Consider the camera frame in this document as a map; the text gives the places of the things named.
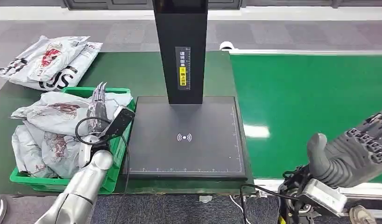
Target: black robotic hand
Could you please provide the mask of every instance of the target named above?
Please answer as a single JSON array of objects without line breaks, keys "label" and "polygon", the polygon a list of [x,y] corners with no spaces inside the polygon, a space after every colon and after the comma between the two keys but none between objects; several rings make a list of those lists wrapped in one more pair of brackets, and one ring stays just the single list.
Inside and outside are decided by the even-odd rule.
[{"label": "black robotic hand", "polygon": [[349,188],[382,174],[382,111],[327,143],[324,134],[307,144],[313,178],[336,188]]}]

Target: robotic arm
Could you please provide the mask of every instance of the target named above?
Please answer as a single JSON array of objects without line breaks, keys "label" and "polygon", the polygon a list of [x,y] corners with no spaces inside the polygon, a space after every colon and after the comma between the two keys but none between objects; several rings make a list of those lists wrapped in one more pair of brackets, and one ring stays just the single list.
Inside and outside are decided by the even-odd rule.
[{"label": "robotic arm", "polygon": [[286,224],[312,224],[314,211],[341,213],[346,196],[338,187],[350,188],[382,174],[382,111],[327,143],[317,133],[307,143],[309,164],[286,171],[279,192],[298,200],[281,200]]},{"label": "robotic arm", "polygon": [[[86,222],[107,171],[113,165],[109,140],[122,136],[135,116],[133,111],[119,106],[114,112],[113,121],[107,120],[104,104],[105,86],[106,84],[101,83],[95,89],[87,118],[82,119],[76,127],[76,136],[81,142],[78,163],[82,168],[72,177],[51,208],[35,224],[84,224]],[[85,121],[88,122],[88,130],[91,134],[80,137],[78,127]]]},{"label": "robotic arm", "polygon": [[78,171],[51,208],[35,224],[83,224],[96,201],[113,156],[107,150],[96,152],[88,166]]}]

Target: green mat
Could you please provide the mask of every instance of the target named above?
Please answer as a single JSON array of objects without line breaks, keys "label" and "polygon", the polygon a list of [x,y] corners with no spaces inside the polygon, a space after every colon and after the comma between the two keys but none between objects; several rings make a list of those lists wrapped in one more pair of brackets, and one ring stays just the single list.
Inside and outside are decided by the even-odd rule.
[{"label": "green mat", "polygon": [[[333,139],[382,109],[382,56],[231,55],[253,176],[308,162],[316,132]],[[269,131],[259,135],[258,131]],[[373,180],[382,183],[382,175]]]}]

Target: label sticker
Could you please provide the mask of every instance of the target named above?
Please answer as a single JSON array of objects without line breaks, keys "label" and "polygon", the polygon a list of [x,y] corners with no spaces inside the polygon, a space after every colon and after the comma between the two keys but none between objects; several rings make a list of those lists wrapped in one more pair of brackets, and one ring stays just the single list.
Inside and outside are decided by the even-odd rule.
[{"label": "label sticker", "polygon": [[191,90],[191,48],[175,47],[177,66],[177,88]]}]

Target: yellow label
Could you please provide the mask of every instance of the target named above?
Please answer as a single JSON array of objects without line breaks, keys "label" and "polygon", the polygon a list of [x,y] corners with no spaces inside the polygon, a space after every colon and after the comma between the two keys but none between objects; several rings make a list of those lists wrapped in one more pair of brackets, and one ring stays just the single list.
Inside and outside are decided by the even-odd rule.
[{"label": "yellow label", "polygon": [[279,224],[286,224],[286,221],[283,219],[282,216],[279,216]]},{"label": "yellow label", "polygon": [[186,69],[185,67],[180,67],[180,85],[181,86],[186,86],[187,85],[187,80],[186,80]]}]

